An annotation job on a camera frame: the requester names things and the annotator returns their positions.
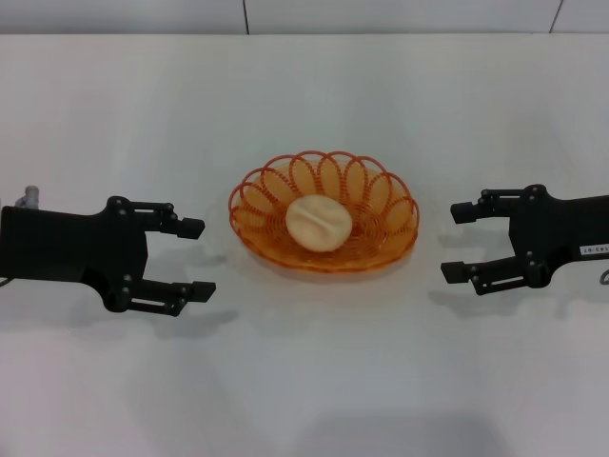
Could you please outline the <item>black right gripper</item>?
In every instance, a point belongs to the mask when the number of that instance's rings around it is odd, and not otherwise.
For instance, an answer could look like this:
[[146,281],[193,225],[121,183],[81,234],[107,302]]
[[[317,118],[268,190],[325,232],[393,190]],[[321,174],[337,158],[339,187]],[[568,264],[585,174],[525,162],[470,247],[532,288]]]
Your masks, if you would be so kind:
[[509,218],[515,256],[466,264],[445,262],[448,284],[471,283],[478,295],[515,288],[544,288],[561,267],[608,258],[608,197],[562,200],[543,185],[526,189],[483,189],[474,203],[453,204],[456,224]]

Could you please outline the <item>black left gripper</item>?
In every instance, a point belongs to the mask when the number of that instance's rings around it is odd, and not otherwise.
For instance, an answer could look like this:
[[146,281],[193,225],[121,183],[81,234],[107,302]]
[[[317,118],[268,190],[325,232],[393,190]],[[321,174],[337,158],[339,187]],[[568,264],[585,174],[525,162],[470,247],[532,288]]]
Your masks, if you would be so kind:
[[112,312],[177,317],[190,303],[206,303],[212,282],[142,280],[145,231],[197,240],[206,225],[180,219],[171,203],[112,197],[92,215],[5,206],[1,210],[1,276],[78,283],[93,288]]

